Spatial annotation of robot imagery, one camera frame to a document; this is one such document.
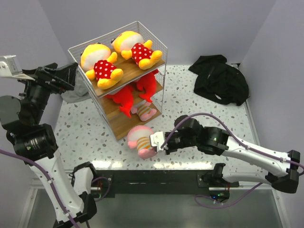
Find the yellow plush red dotted dress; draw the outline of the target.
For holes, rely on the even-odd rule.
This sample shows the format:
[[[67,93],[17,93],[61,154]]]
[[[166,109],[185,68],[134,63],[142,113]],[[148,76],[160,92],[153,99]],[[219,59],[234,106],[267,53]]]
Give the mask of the yellow plush red dotted dress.
[[[123,70],[114,65],[117,58],[118,54],[109,47],[94,43],[84,49],[80,66],[89,80],[95,80],[98,88],[106,90],[116,85],[124,76]]]

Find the red shark plush front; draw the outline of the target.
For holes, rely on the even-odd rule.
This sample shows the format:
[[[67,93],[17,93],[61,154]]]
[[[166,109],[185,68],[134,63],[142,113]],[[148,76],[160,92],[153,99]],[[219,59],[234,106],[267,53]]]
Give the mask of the red shark plush front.
[[[112,99],[116,104],[120,104],[120,111],[128,118],[131,118],[130,111],[133,107],[133,87],[131,85],[126,85],[118,92],[108,94],[105,97]]]

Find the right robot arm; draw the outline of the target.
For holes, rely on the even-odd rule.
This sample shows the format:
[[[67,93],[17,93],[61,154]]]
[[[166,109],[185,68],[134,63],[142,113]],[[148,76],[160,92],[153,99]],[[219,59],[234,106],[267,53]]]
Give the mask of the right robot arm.
[[[163,135],[161,148],[167,154],[196,147],[207,155],[230,157],[247,163],[244,168],[215,164],[205,179],[218,187],[246,181],[268,184],[284,193],[293,194],[297,191],[300,179],[298,151],[267,149],[235,136],[227,127],[206,127],[187,115],[177,118],[173,131]]]

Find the pink plush striped hat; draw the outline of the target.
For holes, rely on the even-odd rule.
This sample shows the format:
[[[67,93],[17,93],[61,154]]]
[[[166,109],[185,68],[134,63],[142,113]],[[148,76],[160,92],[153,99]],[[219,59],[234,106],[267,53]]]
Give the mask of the pink plush striped hat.
[[[145,100],[134,105],[131,108],[132,114],[137,114],[141,121],[145,122],[151,119],[156,113],[155,108],[150,108],[151,103],[146,102]]]
[[[138,156],[142,159],[154,157],[157,151],[151,146],[150,135],[153,130],[145,125],[138,125],[132,128],[127,135],[128,146],[136,149]]]

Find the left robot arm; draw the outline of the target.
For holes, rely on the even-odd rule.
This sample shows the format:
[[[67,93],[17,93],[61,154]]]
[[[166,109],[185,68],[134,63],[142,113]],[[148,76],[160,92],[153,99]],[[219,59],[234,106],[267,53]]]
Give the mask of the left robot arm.
[[[56,213],[54,227],[88,222],[97,212],[91,186],[97,184],[98,174],[92,163],[85,162],[67,175],[52,127],[40,123],[50,95],[74,89],[78,64],[17,71],[8,63],[1,66],[25,86],[19,97],[0,98],[0,123],[13,145],[12,156],[24,161],[42,182]]]

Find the red shark plush back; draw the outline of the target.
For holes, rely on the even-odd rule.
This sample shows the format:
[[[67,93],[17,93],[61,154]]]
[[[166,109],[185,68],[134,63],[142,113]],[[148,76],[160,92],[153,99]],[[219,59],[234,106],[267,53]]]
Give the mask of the red shark plush back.
[[[144,91],[139,97],[146,102],[152,103],[151,97],[156,93],[156,78],[155,75],[159,72],[158,69],[149,72],[135,81],[136,87],[139,91]]]

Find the red shark plush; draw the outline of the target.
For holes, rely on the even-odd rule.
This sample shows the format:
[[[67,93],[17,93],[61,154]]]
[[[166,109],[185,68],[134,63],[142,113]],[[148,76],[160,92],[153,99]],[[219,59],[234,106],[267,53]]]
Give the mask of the red shark plush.
[[[158,69],[149,72],[135,81],[136,87],[139,91],[144,91],[139,97],[146,102],[152,103],[151,97],[156,93],[156,78],[155,75],[159,72]]]
[[[118,92],[108,94],[105,97],[112,99],[116,104],[120,104],[120,111],[128,118],[131,118],[130,111],[133,107],[133,87],[131,85],[126,85]]]

